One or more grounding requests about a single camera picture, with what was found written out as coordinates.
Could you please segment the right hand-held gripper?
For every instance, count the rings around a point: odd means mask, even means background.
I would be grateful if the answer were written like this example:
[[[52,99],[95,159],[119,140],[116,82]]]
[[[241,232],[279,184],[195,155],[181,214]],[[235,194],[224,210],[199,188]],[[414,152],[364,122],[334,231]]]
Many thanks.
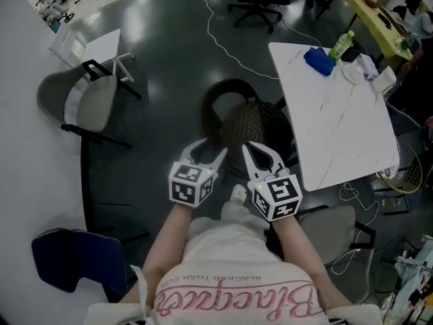
[[[252,204],[258,212],[267,221],[295,215],[302,202],[302,192],[297,177],[283,167],[280,155],[258,142],[243,144],[242,154],[250,178]]]

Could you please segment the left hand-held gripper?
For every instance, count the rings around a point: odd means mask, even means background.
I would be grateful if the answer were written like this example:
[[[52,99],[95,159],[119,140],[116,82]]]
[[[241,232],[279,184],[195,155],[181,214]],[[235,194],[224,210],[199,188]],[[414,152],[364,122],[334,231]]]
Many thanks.
[[[211,195],[228,148],[223,148],[211,163],[204,164],[201,160],[207,143],[207,138],[193,142],[183,149],[179,161],[173,163],[168,176],[171,201],[196,208]]]

